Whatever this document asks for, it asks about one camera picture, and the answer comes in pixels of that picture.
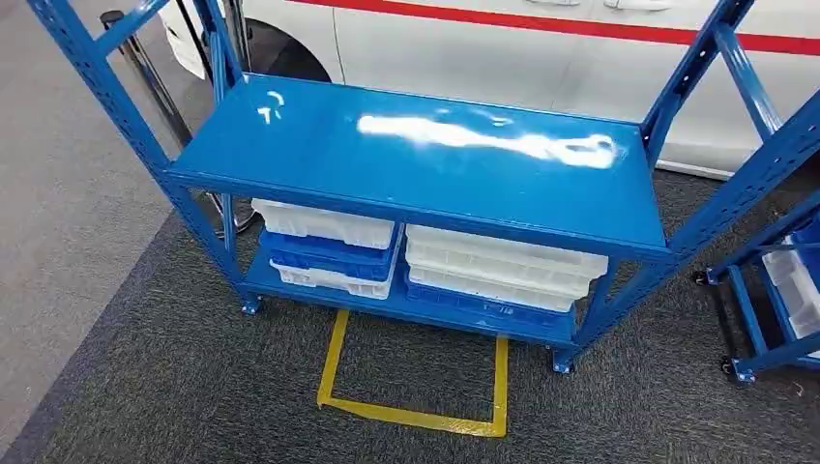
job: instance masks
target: plastic crate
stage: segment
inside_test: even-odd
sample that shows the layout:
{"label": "plastic crate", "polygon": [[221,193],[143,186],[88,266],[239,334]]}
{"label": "plastic crate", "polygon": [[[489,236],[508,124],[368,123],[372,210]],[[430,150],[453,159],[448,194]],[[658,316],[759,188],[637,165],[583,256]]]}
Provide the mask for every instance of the plastic crate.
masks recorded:
{"label": "plastic crate", "polygon": [[400,255],[398,252],[400,247],[401,240],[397,240],[393,248],[390,271],[388,272],[387,279],[384,281],[366,280],[324,269],[301,269],[282,266],[273,260],[269,261],[269,263],[279,271],[279,277],[284,283],[303,285],[305,287],[336,288],[359,297],[385,300],[390,295],[390,286],[395,273],[395,262]]}
{"label": "plastic crate", "polygon": [[545,312],[553,312],[556,315],[566,317],[566,311],[550,311],[523,304],[501,302],[491,300],[489,298],[477,297],[475,295],[467,295],[460,292],[454,292],[452,290],[445,290],[442,288],[421,285],[410,279],[409,270],[404,275],[404,281],[407,285],[408,299],[423,301],[431,305],[444,305],[448,307],[458,308],[461,310],[477,310],[481,312],[484,312],[487,309],[489,309],[497,311],[499,315],[515,314],[521,319],[532,321],[542,321]]}
{"label": "plastic crate", "polygon": [[573,297],[544,293],[540,290],[511,286],[494,280],[457,275],[414,265],[410,266],[408,278],[413,283],[427,287],[437,287],[494,301],[560,312],[569,311],[576,300]]}
{"label": "plastic crate", "polygon": [[[783,240],[791,245],[791,237]],[[797,337],[820,330],[820,292],[796,250],[773,251],[763,256],[766,272],[777,287]]]}
{"label": "plastic crate", "polygon": [[265,219],[269,232],[296,237],[322,237],[341,240],[356,247],[390,247],[392,221],[289,205],[253,198],[251,207]]}
{"label": "plastic crate", "polygon": [[606,272],[596,254],[407,225],[407,262],[456,276],[536,289],[571,297],[589,294],[590,282]]}
{"label": "plastic crate", "polygon": [[259,246],[274,263],[290,268],[323,269],[365,280],[387,280],[402,238],[403,226],[395,227],[388,249],[352,246],[321,237],[294,237],[262,230]]}

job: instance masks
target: car door handle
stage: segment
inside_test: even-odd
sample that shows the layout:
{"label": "car door handle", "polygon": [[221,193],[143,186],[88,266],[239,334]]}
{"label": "car door handle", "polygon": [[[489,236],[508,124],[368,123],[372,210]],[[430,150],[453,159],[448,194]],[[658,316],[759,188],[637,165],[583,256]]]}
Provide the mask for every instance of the car door handle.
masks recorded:
{"label": "car door handle", "polygon": [[669,0],[603,0],[603,4],[616,10],[642,10],[644,12],[662,12],[672,8]]}
{"label": "car door handle", "polygon": [[558,5],[559,7],[575,7],[581,4],[580,0],[527,0],[537,5]]}

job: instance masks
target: red stripe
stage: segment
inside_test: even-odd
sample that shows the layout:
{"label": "red stripe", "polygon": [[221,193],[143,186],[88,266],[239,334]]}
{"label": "red stripe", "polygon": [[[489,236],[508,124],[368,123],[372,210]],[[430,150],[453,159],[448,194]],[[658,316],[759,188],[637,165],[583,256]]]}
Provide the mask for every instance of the red stripe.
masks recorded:
{"label": "red stripe", "polygon": [[[291,0],[313,5],[361,10],[365,12],[387,13],[415,17],[446,19],[448,21],[472,22],[493,26],[507,26],[518,29],[561,32],[580,36],[608,37],[630,41],[656,42],[661,44],[689,45],[697,31],[671,27],[635,26],[606,22],[560,19],[555,17],[525,16],[520,14],[478,12],[457,8],[433,7],[390,0]],[[800,37],[766,36],[760,34],[738,34],[746,50],[771,51],[794,55],[820,56],[820,39]]]}

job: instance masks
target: car door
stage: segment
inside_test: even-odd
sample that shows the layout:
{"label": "car door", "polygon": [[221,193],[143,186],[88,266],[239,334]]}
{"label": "car door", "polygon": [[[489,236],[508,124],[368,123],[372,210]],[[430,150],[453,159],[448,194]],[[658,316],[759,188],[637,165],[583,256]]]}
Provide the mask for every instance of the car door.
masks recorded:
{"label": "car door", "polygon": [[542,29],[592,11],[584,0],[356,4],[335,9],[346,83],[540,109],[552,106],[579,40]]}
{"label": "car door", "polygon": [[[585,37],[553,109],[641,121],[717,0],[595,0],[594,21],[613,36]],[[820,63],[795,38],[818,37],[820,2],[758,0],[739,32],[780,115],[786,118],[817,89]],[[619,26],[639,26],[620,28]],[[783,48],[789,53],[754,51]],[[678,114],[660,167],[726,178],[760,145],[731,75],[717,58]]]}

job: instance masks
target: floor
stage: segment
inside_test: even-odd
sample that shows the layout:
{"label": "floor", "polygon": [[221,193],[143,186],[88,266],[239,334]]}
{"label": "floor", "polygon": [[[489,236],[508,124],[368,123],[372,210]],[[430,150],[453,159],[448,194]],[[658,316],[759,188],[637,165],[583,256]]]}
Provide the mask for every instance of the floor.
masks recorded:
{"label": "floor", "polygon": [[[88,27],[133,1],[72,2]],[[189,121],[206,85],[159,25],[140,39]],[[0,2],[0,454],[160,228],[170,204],[22,0]],[[138,87],[119,54],[111,60]],[[160,122],[146,98],[137,103]],[[162,140],[169,149],[172,140]]]}
{"label": "floor", "polygon": [[[717,185],[656,173],[667,230]],[[715,306],[688,277],[801,195],[770,195],[572,375],[553,373],[543,347],[511,343],[501,439],[317,408],[334,312],[271,299],[242,314],[171,216],[0,463],[817,462],[820,375],[785,369],[751,387],[729,382]],[[241,237],[245,260],[254,240],[255,231]],[[487,421],[493,345],[354,314],[334,396]]]}

